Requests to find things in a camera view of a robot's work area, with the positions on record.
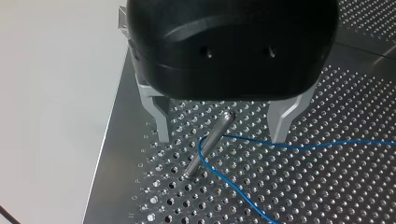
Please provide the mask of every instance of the perforated metal plate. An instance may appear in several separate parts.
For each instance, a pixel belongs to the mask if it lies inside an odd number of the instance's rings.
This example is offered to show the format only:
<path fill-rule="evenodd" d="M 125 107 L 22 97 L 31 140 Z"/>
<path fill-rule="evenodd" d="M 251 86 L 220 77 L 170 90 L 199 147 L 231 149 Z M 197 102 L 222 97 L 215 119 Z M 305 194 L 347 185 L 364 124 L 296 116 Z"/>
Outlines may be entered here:
<path fill-rule="evenodd" d="M 340 44 L 332 49 L 311 106 L 291 126 L 287 144 L 396 141 L 394 2 L 340 1 Z M 183 179 L 182 172 L 197 141 L 224 110 L 237 113 L 229 133 L 269 140 L 268 102 L 173 100 L 171 142 L 158 143 L 130 57 L 84 224 L 265 223 L 205 168 L 194 180 Z M 299 151 L 222 139 L 209 162 L 280 223 L 396 223 L 395 151 L 380 145 Z"/>
<path fill-rule="evenodd" d="M 395 90 L 389 81 L 328 66 L 287 144 L 396 140 Z M 263 223 L 204 167 L 193 181 L 181 176 L 197 140 L 229 109 L 237 113 L 229 133 L 269 140 L 267 103 L 173 101 L 172 144 L 151 142 L 144 162 L 141 223 Z M 380 145 L 286 150 L 222 139 L 209 162 L 279 222 L 394 223 L 394 156 L 394 148 Z"/>
<path fill-rule="evenodd" d="M 396 39 L 396 2 L 393 0 L 340 0 L 343 26 L 378 40 Z"/>

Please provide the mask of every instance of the white surface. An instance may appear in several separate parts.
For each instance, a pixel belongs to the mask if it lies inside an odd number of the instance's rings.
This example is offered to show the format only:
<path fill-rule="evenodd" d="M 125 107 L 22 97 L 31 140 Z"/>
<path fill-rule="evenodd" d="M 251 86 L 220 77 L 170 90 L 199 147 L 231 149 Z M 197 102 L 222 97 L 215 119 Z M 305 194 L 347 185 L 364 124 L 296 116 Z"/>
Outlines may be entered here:
<path fill-rule="evenodd" d="M 81 223 L 126 51 L 124 0 L 0 1 L 0 204 Z"/>
<path fill-rule="evenodd" d="M 5 217 L 0 216 L 0 224 L 10 224 L 8 220 L 6 220 Z"/>

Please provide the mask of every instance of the blue wire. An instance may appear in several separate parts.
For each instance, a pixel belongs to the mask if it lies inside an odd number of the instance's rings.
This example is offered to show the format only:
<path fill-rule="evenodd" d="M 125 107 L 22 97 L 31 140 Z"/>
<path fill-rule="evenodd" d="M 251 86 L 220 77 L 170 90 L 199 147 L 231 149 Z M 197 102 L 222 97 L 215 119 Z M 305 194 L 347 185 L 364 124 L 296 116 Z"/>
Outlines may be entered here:
<path fill-rule="evenodd" d="M 378 140 L 344 140 L 344 141 L 338 141 L 338 142 L 330 142 L 330 143 L 324 143 L 324 144 L 318 144 L 318 145 L 310 145 L 310 146 L 304 146 L 304 147 L 297 147 L 297 146 L 288 146 L 285 144 L 278 144 L 278 143 L 271 143 L 271 142 L 266 142 L 266 141 L 262 141 L 262 140 L 258 140 L 258 139 L 253 139 L 253 138 L 247 138 L 244 136 L 237 136 L 237 135 L 231 135 L 231 134 L 224 134 L 224 137 L 228 137 L 228 138 L 236 138 L 236 139 L 241 139 L 241 140 L 247 140 L 250 142 L 256 142 L 256 143 L 261 143 L 264 144 L 266 146 L 271 146 L 271 147 L 283 147 L 283 148 L 287 148 L 287 149 L 311 149 L 311 148 L 316 148 L 316 147 L 329 147 L 329 146 L 340 146 L 340 145 L 344 145 L 344 144 L 384 144 L 384 145 L 389 145 L 389 146 L 396 146 L 396 143 L 394 142 L 385 142 L 385 141 L 378 141 Z M 227 184 L 229 184 L 236 192 L 238 192 L 238 194 L 240 194 L 242 196 L 242 198 L 244 198 L 245 201 L 247 201 L 248 204 L 250 204 L 250 206 L 256 210 L 256 212 L 262 216 L 263 218 L 265 218 L 268 222 L 272 223 L 272 224 L 277 224 L 276 221 L 274 221 L 273 219 L 271 219 L 270 217 L 268 217 L 267 215 L 264 214 L 264 212 L 257 207 L 253 201 L 251 201 L 249 199 L 249 197 L 240 189 L 238 188 L 233 182 L 231 182 L 227 177 L 225 177 L 224 175 L 222 175 L 221 173 L 219 173 L 218 171 L 216 171 L 215 169 L 213 169 L 206 161 L 204 156 L 201 153 L 202 150 L 202 143 L 203 141 L 207 138 L 207 136 L 203 137 L 201 140 L 199 140 L 198 143 L 198 156 L 200 157 L 202 163 L 204 164 L 204 166 L 214 175 L 220 177 L 222 180 L 224 180 L 225 182 L 227 182 Z"/>

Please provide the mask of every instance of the black plastic cover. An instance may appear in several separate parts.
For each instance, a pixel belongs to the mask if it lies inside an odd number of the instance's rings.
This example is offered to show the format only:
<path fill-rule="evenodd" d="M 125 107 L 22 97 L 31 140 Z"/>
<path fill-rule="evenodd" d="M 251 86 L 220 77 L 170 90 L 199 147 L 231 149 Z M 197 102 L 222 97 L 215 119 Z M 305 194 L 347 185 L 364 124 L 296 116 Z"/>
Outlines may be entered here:
<path fill-rule="evenodd" d="M 134 66 L 177 99 L 279 100 L 318 80 L 336 0 L 129 0 Z"/>

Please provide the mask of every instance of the silver cylinder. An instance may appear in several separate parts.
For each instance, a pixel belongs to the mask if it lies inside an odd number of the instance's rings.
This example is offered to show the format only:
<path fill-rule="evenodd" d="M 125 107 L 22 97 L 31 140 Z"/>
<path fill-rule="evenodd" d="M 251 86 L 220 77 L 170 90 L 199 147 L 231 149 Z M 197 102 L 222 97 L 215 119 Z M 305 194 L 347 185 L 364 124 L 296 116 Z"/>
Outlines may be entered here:
<path fill-rule="evenodd" d="M 235 120 L 235 112 L 226 111 L 224 112 L 216 124 L 213 126 L 212 130 L 209 133 L 209 136 L 202 143 L 202 155 L 207 157 L 210 151 L 216 146 L 219 142 L 220 138 L 227 132 L 227 129 L 231 126 L 233 121 Z M 195 153 L 192 161 L 184 172 L 184 177 L 188 179 L 192 179 L 195 171 L 198 169 L 198 166 L 201 163 L 201 159 L 198 156 L 198 153 Z"/>

